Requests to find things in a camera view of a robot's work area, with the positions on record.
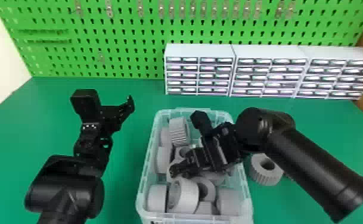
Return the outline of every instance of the black cylindrical robot link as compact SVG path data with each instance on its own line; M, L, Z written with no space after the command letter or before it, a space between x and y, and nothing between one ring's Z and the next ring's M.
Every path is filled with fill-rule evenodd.
M338 222L363 203L363 177L294 128L273 131L265 154Z

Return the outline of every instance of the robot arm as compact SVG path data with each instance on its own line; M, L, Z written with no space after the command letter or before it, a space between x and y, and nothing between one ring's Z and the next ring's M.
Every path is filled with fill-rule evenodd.
M24 202L28 210L41 213L40 224L82 224L99 214L104 200L101 177L113 146L111 135L134 112L131 96L122 105L102 106L94 89L78 89L70 100L82 120L74 156L52 155Z
M247 108L235 125L212 129L205 112L191 121L201 132L203 148L170 168L172 176L191 177L201 170L224 172L250 153L265 153L288 173L335 223L363 203L363 177L346 167L295 129L291 116L278 111Z

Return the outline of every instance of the gray roller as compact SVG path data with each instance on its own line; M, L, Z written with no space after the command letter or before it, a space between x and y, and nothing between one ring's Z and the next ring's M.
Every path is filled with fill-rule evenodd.
M283 176L283 170L265 154L254 154L251 158L249 176L264 186L276 185Z

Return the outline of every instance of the plastic storage box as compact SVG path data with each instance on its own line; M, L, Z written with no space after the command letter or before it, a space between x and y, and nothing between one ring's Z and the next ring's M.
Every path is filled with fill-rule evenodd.
M231 171L231 176L227 176L222 186L232 188L239 194L239 211L238 216L218 216L209 214L180 214L180 213L158 213L150 212L146 209L146 198L150 186L161 183L166 184L166 176L160 175L155 171L156 153L160 142L160 130L169 126L169 119L184 116L191 131L192 144L198 144L200 133L191 123L190 115L196 111L205 111L212 121L212 126L217 126L223 122L231 122L231 116L224 111L212 111L202 108L177 108L175 110L160 110L156 113L150 140L148 143L147 153L145 156L144 168L142 170L141 181L139 183L138 193L136 196L135 207L141 217L143 224L154 223L216 223L216 224L252 224L253 207L249 193L248 183L244 166L238 164Z

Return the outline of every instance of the green table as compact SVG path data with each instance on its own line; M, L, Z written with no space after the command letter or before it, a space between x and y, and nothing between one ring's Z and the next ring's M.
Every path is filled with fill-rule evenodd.
M33 78L0 105L0 223L37 221L39 214L24 209L24 196L50 155L72 154L80 118L69 98L77 88L97 89L103 104L120 104L131 94L136 105L122 130L113 135L114 147L103 176L104 207L90 224L140 223L134 206L136 191L154 115L165 108L225 110L234 119L249 106L288 112L301 132L363 175L363 113L350 101L170 96L164 95L163 81ZM256 224L332 223L287 178L273 187L248 182ZM342 223L363 223L363 206Z

